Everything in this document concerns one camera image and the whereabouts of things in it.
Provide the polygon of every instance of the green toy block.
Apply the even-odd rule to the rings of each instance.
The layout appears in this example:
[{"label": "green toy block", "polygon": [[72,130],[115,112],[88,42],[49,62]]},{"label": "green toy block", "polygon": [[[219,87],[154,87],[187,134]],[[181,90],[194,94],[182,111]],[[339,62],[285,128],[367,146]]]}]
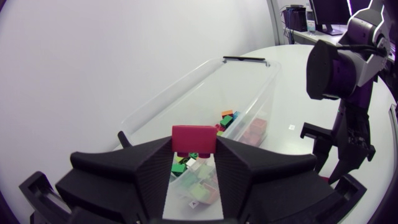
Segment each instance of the green toy block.
[{"label": "green toy block", "polygon": [[199,201],[207,201],[210,197],[210,191],[202,186],[202,184],[195,184],[189,192],[192,197]]},{"label": "green toy block", "polygon": [[202,165],[199,168],[198,178],[205,179],[209,176],[210,172],[213,171],[214,168],[208,165]]},{"label": "green toy block", "polygon": [[176,157],[175,157],[175,160],[176,160],[177,162],[180,162],[183,158],[184,158],[184,157],[178,157],[178,156],[176,156]]},{"label": "green toy block", "polygon": [[172,165],[172,172],[175,173],[183,173],[186,167],[185,164],[173,164]]},{"label": "green toy block", "polygon": [[189,189],[196,181],[198,181],[196,175],[194,173],[188,172],[182,176],[180,186],[185,189]]},{"label": "green toy block", "polygon": [[222,119],[220,121],[220,125],[223,128],[228,128],[228,126],[230,126],[230,124],[232,123],[232,120],[233,120],[233,118],[230,115],[227,115],[227,116],[224,117],[224,119]]},{"label": "green toy block", "polygon": [[189,156],[190,156],[192,159],[197,159],[198,154],[195,153],[195,152],[191,152],[191,153],[189,154]]},{"label": "green toy block", "polygon": [[186,164],[189,161],[190,157],[184,157],[180,162],[178,162],[179,164]]}]

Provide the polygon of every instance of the white table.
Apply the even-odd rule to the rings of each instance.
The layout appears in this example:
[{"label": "white table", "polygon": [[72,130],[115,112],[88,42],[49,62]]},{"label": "white table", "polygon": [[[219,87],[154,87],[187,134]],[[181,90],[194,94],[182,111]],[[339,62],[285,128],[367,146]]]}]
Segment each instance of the white table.
[{"label": "white table", "polygon": [[[278,61],[282,72],[276,78],[274,104],[268,125],[268,137],[261,148],[281,154],[310,154],[313,139],[300,138],[304,122],[323,128],[333,126],[339,101],[311,100],[306,92],[306,66],[311,45],[280,45],[244,54],[245,57],[264,57]],[[371,162],[364,161],[359,170],[350,172],[368,191],[343,223],[366,223],[377,209],[392,179],[394,170],[394,143],[388,115],[395,103],[387,86],[379,79],[374,84],[369,108],[371,144],[376,154]],[[333,147],[320,175],[329,177],[338,162],[337,148]],[[191,200],[180,198],[168,190],[164,218],[177,220],[222,219],[221,201],[213,205],[188,206]]]}]

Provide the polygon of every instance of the orange toy block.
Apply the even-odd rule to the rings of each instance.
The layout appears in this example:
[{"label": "orange toy block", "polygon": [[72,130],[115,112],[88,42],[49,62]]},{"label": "orange toy block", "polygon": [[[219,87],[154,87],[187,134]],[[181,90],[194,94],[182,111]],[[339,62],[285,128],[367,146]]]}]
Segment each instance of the orange toy block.
[{"label": "orange toy block", "polygon": [[228,111],[223,111],[223,112],[221,112],[221,117],[225,117],[225,116],[227,116],[227,115],[230,115],[231,117],[233,117],[234,116],[234,113],[233,113],[233,111],[232,110],[228,110]]}]

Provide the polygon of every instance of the white wall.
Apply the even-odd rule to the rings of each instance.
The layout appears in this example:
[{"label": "white wall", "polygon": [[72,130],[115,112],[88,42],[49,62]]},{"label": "white wall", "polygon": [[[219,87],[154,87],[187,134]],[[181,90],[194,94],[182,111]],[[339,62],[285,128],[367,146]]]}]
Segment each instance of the white wall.
[{"label": "white wall", "polygon": [[121,121],[209,58],[274,45],[263,0],[8,0],[0,13],[0,190],[54,185],[74,151],[117,145]]}]

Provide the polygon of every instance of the toy block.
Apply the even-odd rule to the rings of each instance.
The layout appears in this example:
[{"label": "toy block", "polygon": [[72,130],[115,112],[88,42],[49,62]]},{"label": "toy block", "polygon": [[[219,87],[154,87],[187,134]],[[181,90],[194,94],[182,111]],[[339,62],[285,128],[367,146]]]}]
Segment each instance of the toy block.
[{"label": "toy block", "polygon": [[250,132],[252,133],[257,133],[257,134],[264,134],[267,128],[267,121],[256,118],[254,121],[250,124]]},{"label": "toy block", "polygon": [[250,136],[251,136],[251,134],[250,134],[250,132],[249,132],[248,129],[247,129],[247,130],[243,133],[243,135],[242,135],[242,137],[243,137],[245,140],[249,140],[249,139],[250,139]]},{"label": "toy block", "polygon": [[190,156],[192,159],[197,159],[198,154],[195,153],[195,152],[192,152],[192,153],[189,154],[189,156]]},{"label": "toy block", "polygon": [[189,189],[196,181],[199,181],[196,175],[192,172],[188,172],[184,176],[181,176],[181,178],[180,186],[186,189]]},{"label": "toy block", "polygon": [[184,158],[184,157],[178,157],[178,156],[176,156],[176,157],[175,157],[175,160],[176,160],[177,162],[180,162],[183,158]]},{"label": "toy block", "polygon": [[188,162],[188,160],[191,159],[191,157],[185,157],[182,158],[182,160],[180,160],[180,162],[178,162],[179,164],[186,164]]},{"label": "toy block", "polygon": [[210,196],[210,191],[202,186],[202,184],[195,184],[189,192],[193,198],[202,202],[206,202]]},{"label": "toy block", "polygon": [[172,173],[176,175],[177,177],[180,176],[184,171],[186,167],[185,164],[173,164],[172,165]]},{"label": "toy block", "polygon": [[197,170],[200,167],[200,163],[194,159],[190,159],[185,165],[193,171]]},{"label": "toy block", "polygon": [[216,152],[216,133],[217,129],[212,126],[173,126],[172,150],[179,157],[188,157],[193,151],[198,153],[198,157],[209,158]]},{"label": "toy block", "polygon": [[234,114],[234,113],[233,113],[232,110],[223,111],[223,112],[221,112],[221,117],[224,118],[225,116],[228,116],[228,115],[232,117],[233,114]]},{"label": "toy block", "polygon": [[225,128],[221,127],[220,124],[216,124],[215,127],[216,127],[217,131],[225,131]]},{"label": "toy block", "polygon": [[238,116],[241,114],[241,112],[239,112],[239,111],[235,111],[235,113],[232,115],[232,118],[234,119],[234,120],[236,120],[236,118],[238,118]]},{"label": "toy block", "polygon": [[232,121],[232,117],[230,115],[227,115],[220,121],[220,125],[223,128],[228,128],[231,125]]},{"label": "toy block", "polygon": [[218,193],[218,190],[206,183],[203,184],[203,187],[206,190],[208,190],[210,193],[210,196],[208,197],[208,199],[206,200],[205,203],[209,203],[209,204],[214,203],[218,199],[218,196],[220,196]]},{"label": "toy block", "polygon": [[259,134],[251,134],[250,135],[250,139],[248,139],[248,143],[251,146],[258,147],[261,144],[261,140],[262,140],[261,135],[259,135]]},{"label": "toy block", "polygon": [[198,178],[201,178],[201,179],[207,178],[209,176],[210,172],[213,171],[213,169],[214,169],[213,167],[203,164],[199,168]]},{"label": "toy block", "polygon": [[212,181],[213,181],[214,183],[218,184],[217,175],[213,175],[213,177],[212,177],[211,179],[212,179]]},{"label": "toy block", "polygon": [[185,171],[185,164],[173,164],[172,165],[172,172],[184,172]]}]

